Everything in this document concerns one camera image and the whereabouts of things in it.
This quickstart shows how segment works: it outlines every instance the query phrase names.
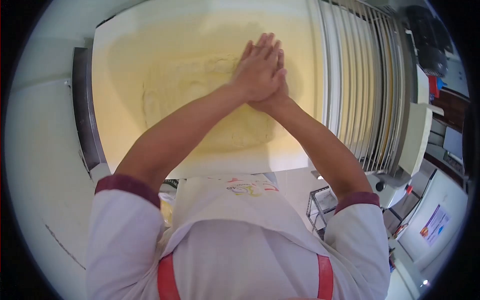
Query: blue object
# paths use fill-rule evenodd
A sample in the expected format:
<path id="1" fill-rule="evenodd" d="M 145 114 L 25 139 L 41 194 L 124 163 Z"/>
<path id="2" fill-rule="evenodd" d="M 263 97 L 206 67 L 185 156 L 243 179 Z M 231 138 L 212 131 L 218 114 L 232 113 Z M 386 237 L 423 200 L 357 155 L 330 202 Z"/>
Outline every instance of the blue object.
<path id="1" fill-rule="evenodd" d="M 437 88 L 438 88 L 438 90 L 440 91 L 442 89 L 442 87 L 444 87 L 444 86 L 448 86 L 448 84 L 443 82 L 440 77 L 437 77 Z"/>

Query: red trim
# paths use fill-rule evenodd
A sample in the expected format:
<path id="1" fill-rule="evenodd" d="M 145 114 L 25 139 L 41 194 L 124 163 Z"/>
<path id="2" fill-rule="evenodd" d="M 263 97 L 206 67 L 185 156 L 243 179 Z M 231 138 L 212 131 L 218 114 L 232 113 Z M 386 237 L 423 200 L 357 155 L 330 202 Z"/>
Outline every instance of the red trim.
<path id="1" fill-rule="evenodd" d="M 160 198 L 146 183 L 128 175 L 114 174 L 98 181 L 95 194 L 106 190 L 120 190 L 144 198 L 160 209 Z"/>
<path id="2" fill-rule="evenodd" d="M 373 204 L 380 207 L 380 198 L 372 192 L 353 192 L 336 206 L 335 214 L 353 204 Z"/>
<path id="3" fill-rule="evenodd" d="M 160 300 L 180 300 L 180 294 L 173 273 L 173 253 L 165 256 L 158 264 L 156 280 Z"/>
<path id="4" fill-rule="evenodd" d="M 322 300 L 332 300 L 333 270 L 327 256 L 318 257 L 318 296 Z M 180 300 L 173 271 L 173 253 L 165 256 L 158 263 L 157 288 L 160 300 Z"/>
<path id="5" fill-rule="evenodd" d="M 318 255 L 318 299 L 332 300 L 333 270 L 327 256 Z"/>

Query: stainless steel edge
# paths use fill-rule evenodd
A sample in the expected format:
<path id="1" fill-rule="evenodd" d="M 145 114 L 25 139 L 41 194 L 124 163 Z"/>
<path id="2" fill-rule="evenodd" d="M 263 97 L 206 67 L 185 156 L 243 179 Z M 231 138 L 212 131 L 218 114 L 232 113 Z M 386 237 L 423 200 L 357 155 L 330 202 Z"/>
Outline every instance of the stainless steel edge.
<path id="1" fill-rule="evenodd" d="M 99 163 L 107 162 L 98 135 L 93 105 L 91 49 L 73 50 L 72 100 L 80 147 L 90 171 Z"/>

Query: wall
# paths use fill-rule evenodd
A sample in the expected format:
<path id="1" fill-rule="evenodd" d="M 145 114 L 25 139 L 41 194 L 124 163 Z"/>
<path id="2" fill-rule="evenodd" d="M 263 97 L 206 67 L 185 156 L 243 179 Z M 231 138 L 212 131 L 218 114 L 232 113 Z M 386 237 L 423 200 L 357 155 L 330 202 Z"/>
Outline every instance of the wall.
<path id="1" fill-rule="evenodd" d="M 95 183 L 81 157 L 69 78 L 73 47 L 138 0 L 54 0 L 19 61 L 7 107 L 5 164 L 28 249 L 65 299 L 84 299 L 85 248 Z"/>
<path id="2" fill-rule="evenodd" d="M 430 247 L 420 235 L 421 229 L 440 204 L 450 220 L 436 242 Z M 408 252 L 420 271 L 425 269 L 447 246 L 458 231 L 467 209 L 467 195 L 451 178 L 440 170 L 436 171 L 425 192 L 417 213 L 404 230 L 399 242 Z"/>

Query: metal rack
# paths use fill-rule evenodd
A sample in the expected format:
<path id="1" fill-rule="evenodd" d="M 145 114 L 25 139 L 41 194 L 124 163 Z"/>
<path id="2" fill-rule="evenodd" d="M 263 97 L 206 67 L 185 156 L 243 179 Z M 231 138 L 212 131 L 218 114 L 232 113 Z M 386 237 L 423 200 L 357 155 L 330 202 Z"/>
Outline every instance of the metal rack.
<path id="1" fill-rule="evenodd" d="M 322 123 L 365 172 L 394 172 L 405 114 L 404 53 L 393 16 L 358 0 L 319 0 Z"/>

